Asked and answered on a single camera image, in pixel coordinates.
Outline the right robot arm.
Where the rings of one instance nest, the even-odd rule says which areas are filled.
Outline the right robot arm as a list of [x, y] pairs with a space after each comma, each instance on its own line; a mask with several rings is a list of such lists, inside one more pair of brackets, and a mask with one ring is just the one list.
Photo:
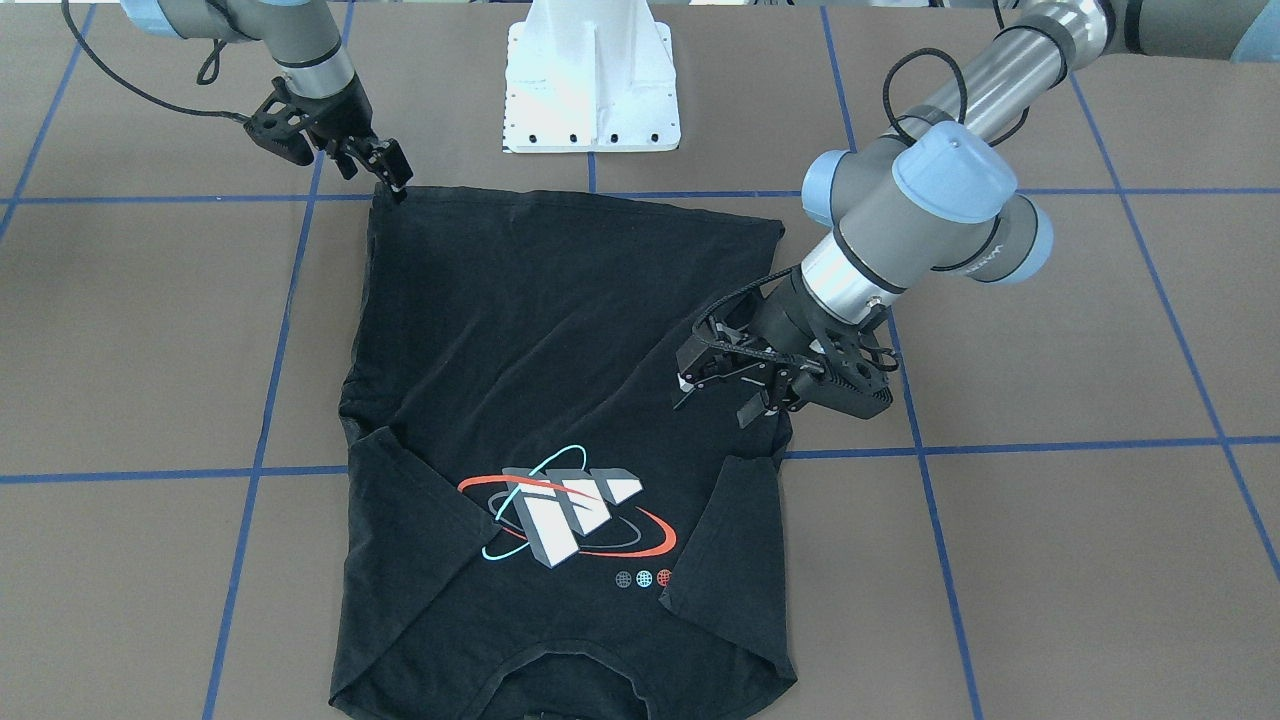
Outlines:
[[325, 1], [124, 1], [142, 31], [207, 38], [219, 46], [261, 41], [280, 70], [250, 117], [234, 115], [261, 149], [300, 167], [323, 150], [343, 178], [360, 168], [396, 197], [413, 173], [393, 138], [372, 129], [372, 108]]

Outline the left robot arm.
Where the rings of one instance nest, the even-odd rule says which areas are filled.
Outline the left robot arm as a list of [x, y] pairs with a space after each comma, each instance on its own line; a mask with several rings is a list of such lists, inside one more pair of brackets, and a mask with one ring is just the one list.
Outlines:
[[714, 301], [680, 348], [682, 407], [744, 384], [749, 427], [809, 404], [869, 419], [893, 401], [899, 352], [877, 331], [927, 273], [983, 284], [1034, 275], [1053, 247], [1047, 214], [1018, 192], [997, 143], [1069, 74], [1110, 54], [1277, 60], [1275, 1], [1025, 1], [968, 65], [932, 49], [952, 83], [896, 111], [863, 149], [818, 156], [805, 213], [826, 229], [796, 265]]

